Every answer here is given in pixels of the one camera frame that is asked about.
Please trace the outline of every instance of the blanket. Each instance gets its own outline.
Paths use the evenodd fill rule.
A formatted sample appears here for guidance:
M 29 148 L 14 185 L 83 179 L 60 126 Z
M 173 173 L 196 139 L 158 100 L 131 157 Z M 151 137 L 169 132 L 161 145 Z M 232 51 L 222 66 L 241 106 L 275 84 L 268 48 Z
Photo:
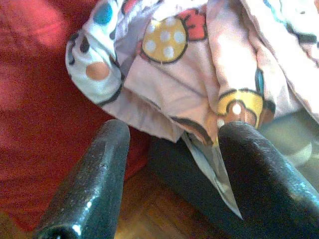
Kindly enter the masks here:
M 65 60 L 107 113 L 182 137 L 240 217 L 218 130 L 234 120 L 259 128 L 302 108 L 319 122 L 318 22 L 313 0 L 101 0 Z

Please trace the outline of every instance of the yellow polka dot circle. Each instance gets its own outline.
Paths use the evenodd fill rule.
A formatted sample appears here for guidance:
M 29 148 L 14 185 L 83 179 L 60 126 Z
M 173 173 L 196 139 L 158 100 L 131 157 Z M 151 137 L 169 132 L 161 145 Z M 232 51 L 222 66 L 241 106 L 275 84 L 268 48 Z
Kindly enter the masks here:
M 186 31 L 182 21 L 168 17 L 152 20 L 146 28 L 142 49 L 154 61 L 169 63 L 178 59 L 186 47 Z

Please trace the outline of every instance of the wooden floor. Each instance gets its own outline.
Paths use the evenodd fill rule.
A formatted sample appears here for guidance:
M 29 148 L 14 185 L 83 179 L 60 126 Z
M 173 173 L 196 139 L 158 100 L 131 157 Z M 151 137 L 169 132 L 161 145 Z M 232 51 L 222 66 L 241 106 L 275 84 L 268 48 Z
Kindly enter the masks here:
M 0 239 L 30 239 L 0 216 Z M 115 239 L 226 239 L 190 204 L 146 169 L 124 185 Z

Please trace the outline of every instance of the orange polka dot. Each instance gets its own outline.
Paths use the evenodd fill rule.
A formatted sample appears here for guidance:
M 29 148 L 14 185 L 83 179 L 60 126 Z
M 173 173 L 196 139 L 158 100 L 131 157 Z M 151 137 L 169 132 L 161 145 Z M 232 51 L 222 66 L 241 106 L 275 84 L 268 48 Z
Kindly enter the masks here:
M 110 68 L 104 62 L 94 62 L 86 67 L 86 75 L 94 81 L 105 79 L 110 73 Z

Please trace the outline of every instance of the patterned fabric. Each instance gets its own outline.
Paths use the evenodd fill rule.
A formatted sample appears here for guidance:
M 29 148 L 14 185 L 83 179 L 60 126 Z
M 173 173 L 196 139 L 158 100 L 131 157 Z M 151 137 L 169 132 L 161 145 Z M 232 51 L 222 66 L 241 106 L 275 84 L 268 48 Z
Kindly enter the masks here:
M 318 17 L 313 2 L 176 1 L 168 14 L 171 4 L 97 4 L 78 37 L 69 41 L 66 57 L 72 80 L 94 103 L 149 134 L 177 141 L 186 130 L 206 145 L 217 145 L 218 129 L 230 121 L 258 128 L 310 102 L 316 116 L 314 101 L 291 90 L 290 70 L 278 59 L 281 53 L 288 62 L 290 49 L 274 51 L 269 40 L 284 42 L 273 32 L 265 37 L 273 21 L 278 35 L 294 41 L 288 43 L 297 51 L 294 61 L 312 67 L 312 81 L 319 60 L 317 28 L 308 24 Z M 299 21 L 292 11 L 302 15 Z M 130 42 L 134 51 L 128 50 Z

